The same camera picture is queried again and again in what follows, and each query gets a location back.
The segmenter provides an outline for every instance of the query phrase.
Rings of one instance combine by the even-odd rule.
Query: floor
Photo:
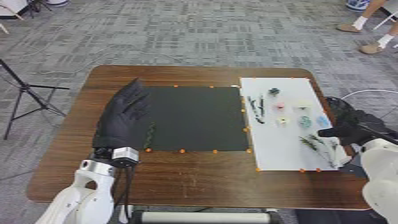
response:
[[[33,19],[26,14],[23,22],[1,21],[10,35],[0,33],[0,57],[24,81],[71,87],[53,97],[65,112],[101,64],[298,67],[312,72],[323,94],[341,97],[362,89],[398,90],[398,49],[375,56],[357,52],[390,24],[371,30],[378,13],[360,34],[337,32],[335,24],[355,17],[343,0],[72,0]],[[0,133],[16,94],[0,80]],[[396,95],[383,93],[348,101],[378,117],[398,105]],[[21,111],[33,107],[23,99]],[[392,128],[396,117],[398,110],[383,117]],[[60,123],[58,116],[35,113],[0,141],[0,223],[32,223],[46,209],[24,189]],[[295,223],[291,211],[282,212]]]

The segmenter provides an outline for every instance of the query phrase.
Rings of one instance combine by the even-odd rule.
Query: person's leg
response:
[[[375,53],[382,52],[382,50],[387,46],[387,43],[394,39],[396,35],[398,35],[398,22],[394,22],[389,33],[383,35],[383,37],[378,39],[378,41],[373,44],[362,46],[359,48],[359,51],[364,54],[375,54]]]
[[[382,5],[385,3],[387,0],[373,0],[369,2],[369,5],[366,7],[364,13],[362,13],[362,17],[366,19],[369,19],[371,15],[375,14],[376,10],[382,8]]]
[[[341,24],[337,25],[337,30],[344,31],[344,32],[353,32],[359,33],[364,27],[364,23],[371,17],[371,15],[375,14],[376,10],[380,9],[383,3],[387,0],[373,0],[369,2],[369,5],[366,7],[364,13],[360,15],[360,17],[357,18],[353,24]]]

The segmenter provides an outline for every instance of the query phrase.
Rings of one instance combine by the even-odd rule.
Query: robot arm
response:
[[[344,105],[344,110],[334,112],[335,128],[319,130],[318,135],[339,137],[343,145],[357,143],[362,146],[360,164],[369,179],[362,188],[364,200],[389,224],[398,224],[396,133],[385,128],[382,120],[362,111],[355,111],[343,100],[330,98],[328,105]]]
[[[145,115],[145,109],[147,94],[135,79],[108,101],[92,139],[94,152],[81,161],[74,182],[60,191],[37,224],[108,222],[113,212],[113,172],[115,168],[133,167],[138,163],[138,152],[126,146],[131,127]],[[90,181],[96,183],[96,190],[85,186]]]
[[[94,160],[83,160],[74,172],[71,186],[60,191],[48,210],[35,224],[104,224],[113,213],[113,199],[110,189],[113,185],[115,168],[135,166],[138,162],[138,152],[122,147],[113,150],[112,165]],[[96,190],[85,187],[94,181]]]

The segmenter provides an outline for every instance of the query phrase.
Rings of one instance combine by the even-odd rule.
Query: white paper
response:
[[[273,97],[268,90],[277,88],[280,93]],[[259,106],[259,95],[264,102],[264,124],[255,121],[254,111],[247,97],[255,100]],[[257,168],[261,170],[335,170],[339,160],[346,157],[343,147],[332,149],[332,141],[337,138],[321,138],[325,144],[316,144],[314,151],[300,142],[300,137],[316,135],[319,129],[330,128],[316,121],[325,116],[323,107],[312,91],[309,79],[303,78],[241,78],[241,96],[245,99],[245,111],[250,127],[252,149],[255,154]],[[300,117],[311,119],[311,127],[302,128]]]

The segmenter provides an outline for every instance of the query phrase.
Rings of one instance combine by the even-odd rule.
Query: person's foot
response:
[[[343,32],[359,33],[360,30],[351,26],[351,24],[339,24],[335,29]]]
[[[380,47],[380,44],[378,42],[375,42],[373,44],[369,45],[364,45],[360,48],[359,48],[359,51],[364,53],[364,54],[376,54],[380,53],[383,50],[383,48]]]

